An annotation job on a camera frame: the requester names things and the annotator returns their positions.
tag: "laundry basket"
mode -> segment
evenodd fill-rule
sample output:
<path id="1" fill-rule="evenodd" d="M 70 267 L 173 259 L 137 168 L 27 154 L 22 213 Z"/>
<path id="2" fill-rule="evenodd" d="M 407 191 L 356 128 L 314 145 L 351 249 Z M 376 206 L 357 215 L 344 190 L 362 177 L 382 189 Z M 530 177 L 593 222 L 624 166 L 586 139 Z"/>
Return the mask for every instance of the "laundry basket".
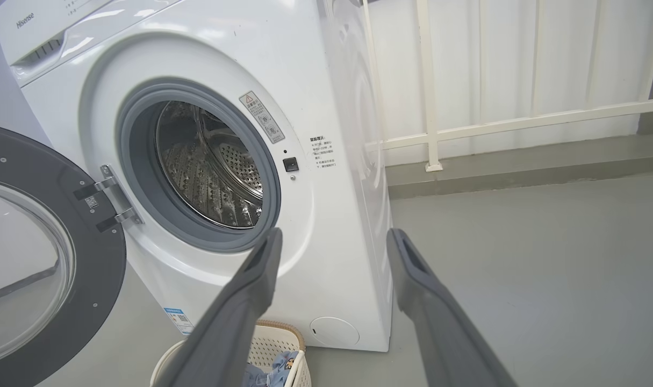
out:
<path id="1" fill-rule="evenodd" d="M 169 348 L 157 362 L 149 385 L 154 385 L 159 374 L 166 368 L 169 361 L 174 358 L 185 341 L 179 341 Z M 262 369 L 271 371 L 271 364 L 277 355 L 285 351 L 299 351 L 292 363 L 290 373 L 285 380 L 285 387 L 311 387 L 312 379 L 305 359 L 305 341 L 299 331 L 290 326 L 276 321 L 258 320 L 255 333 L 252 335 L 252 345 L 247 361 Z"/>

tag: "white railing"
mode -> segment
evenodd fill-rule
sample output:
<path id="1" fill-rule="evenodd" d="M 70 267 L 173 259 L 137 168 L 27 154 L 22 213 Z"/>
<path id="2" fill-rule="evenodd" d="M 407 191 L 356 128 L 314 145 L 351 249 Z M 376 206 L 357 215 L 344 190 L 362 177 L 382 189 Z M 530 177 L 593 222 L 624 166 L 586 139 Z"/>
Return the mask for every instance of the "white railing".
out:
<path id="1" fill-rule="evenodd" d="M 571 123 L 576 121 L 594 120 L 597 118 L 608 118 L 626 116 L 629 114 L 638 114 L 653 112 L 653 99 L 649 99 L 651 83 L 653 82 L 653 48 L 645 64 L 645 74 L 643 74 L 642 88 L 640 90 L 638 101 L 631 103 L 620 103 L 616 105 L 607 105 L 594 107 L 592 104 L 592 90 L 594 83 L 597 81 L 594 69 L 599 59 L 599 40 L 601 38 L 601 15 L 604 13 L 606 0 L 597 0 L 596 16 L 594 18 L 594 35 L 591 47 L 591 56 L 589 60 L 589 73 L 587 73 L 586 86 L 586 108 L 582 110 L 570 110 L 567 112 L 539 114 L 537 110 L 537 99 L 539 97 L 540 77 L 539 77 L 539 56 L 542 41 L 542 19 L 543 19 L 543 1 L 537 0 L 536 17 L 535 17 L 535 39 L 534 39 L 534 57 L 532 73 L 532 90 L 530 116 L 515 118 L 511 120 L 485 122 L 486 112 L 486 4 L 490 0 L 479 0 L 479 122 L 476 125 L 464 127 L 455 127 L 446 130 L 436 130 L 436 95 L 434 91 L 434 64 L 432 62 L 432 38 L 429 29 L 429 5 L 428 0 L 417 0 L 417 22 L 419 26 L 420 39 L 420 59 L 422 63 L 422 86 L 423 100 L 425 105 L 425 132 L 422 134 L 407 135 L 406 137 L 397 137 L 387 139 L 383 130 L 384 140 L 383 149 L 394 149 L 400 147 L 409 147 L 412 145 L 427 144 L 429 162 L 426 169 L 430 171 L 442 170 L 439 161 L 439 148 L 437 143 L 443 140 L 461 139 L 465 137 L 474 137 L 474 135 L 492 134 L 499 132 L 509 132 L 512 130 L 526 129 L 529 127 L 540 127 L 546 125 L 556 125 Z M 372 46 L 371 27 L 369 21 L 369 11 L 367 1 L 364 0 L 365 17 L 368 26 L 368 43 Z M 376 69 L 376 54 L 373 47 L 370 47 L 371 64 L 375 77 L 378 77 Z M 375 93 L 378 103 L 380 103 L 381 88 L 376 79 Z M 385 122 L 380 117 L 383 127 Z"/>

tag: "brand logo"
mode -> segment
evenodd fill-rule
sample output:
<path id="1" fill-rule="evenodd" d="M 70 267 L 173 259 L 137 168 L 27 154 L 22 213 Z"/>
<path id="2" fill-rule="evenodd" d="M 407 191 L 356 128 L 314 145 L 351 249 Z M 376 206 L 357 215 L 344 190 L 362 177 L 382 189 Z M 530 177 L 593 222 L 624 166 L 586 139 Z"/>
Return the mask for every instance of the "brand logo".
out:
<path id="1" fill-rule="evenodd" d="M 34 13 L 27 15 L 26 18 L 23 19 L 23 20 L 17 21 L 16 22 L 16 28 L 23 27 L 27 22 L 32 20 L 33 17 L 34 17 Z"/>

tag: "blue clothing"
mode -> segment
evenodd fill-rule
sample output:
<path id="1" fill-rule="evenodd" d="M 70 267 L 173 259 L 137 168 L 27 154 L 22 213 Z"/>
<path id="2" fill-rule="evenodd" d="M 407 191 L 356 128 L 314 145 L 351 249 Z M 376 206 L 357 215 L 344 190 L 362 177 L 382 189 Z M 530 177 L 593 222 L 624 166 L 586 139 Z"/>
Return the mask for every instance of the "blue clothing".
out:
<path id="1" fill-rule="evenodd" d="M 267 373 L 247 363 L 241 387 L 267 387 Z"/>
<path id="2" fill-rule="evenodd" d="M 265 373 L 251 363 L 247 363 L 241 387 L 284 387 L 297 353 L 296 350 L 280 353 L 274 359 L 270 373 Z"/>
<path id="3" fill-rule="evenodd" d="M 297 351 L 295 350 L 283 352 L 276 357 L 271 365 L 273 370 L 267 375 L 268 387 L 284 387 L 296 356 Z"/>

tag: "concrete floor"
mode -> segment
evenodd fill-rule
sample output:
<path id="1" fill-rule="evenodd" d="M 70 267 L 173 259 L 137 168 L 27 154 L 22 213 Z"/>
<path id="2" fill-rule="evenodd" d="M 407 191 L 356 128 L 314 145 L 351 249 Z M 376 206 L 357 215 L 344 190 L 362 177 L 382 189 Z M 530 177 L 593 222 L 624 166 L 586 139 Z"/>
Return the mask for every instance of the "concrete floor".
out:
<path id="1" fill-rule="evenodd" d="M 653 176 L 395 200 L 519 385 L 653 386 Z M 132 269 L 85 350 L 41 386 L 147 386 L 182 338 Z M 308 348 L 315 387 L 426 385 L 393 308 L 388 353 Z"/>

